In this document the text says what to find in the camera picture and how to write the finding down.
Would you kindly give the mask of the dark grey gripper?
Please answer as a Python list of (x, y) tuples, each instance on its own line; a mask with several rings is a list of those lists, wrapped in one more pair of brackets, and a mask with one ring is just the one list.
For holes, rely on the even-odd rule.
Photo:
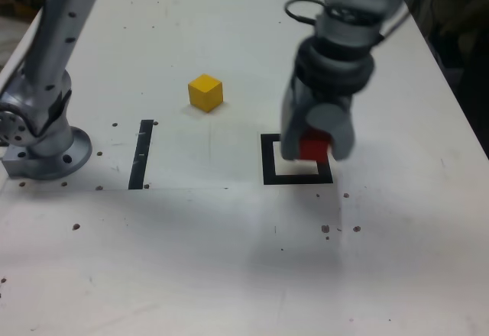
[(355, 144), (350, 115), (354, 94), (336, 85), (304, 84), (294, 70), (281, 108), (282, 158), (299, 159), (300, 138), (308, 123), (330, 136), (335, 160), (347, 159)]

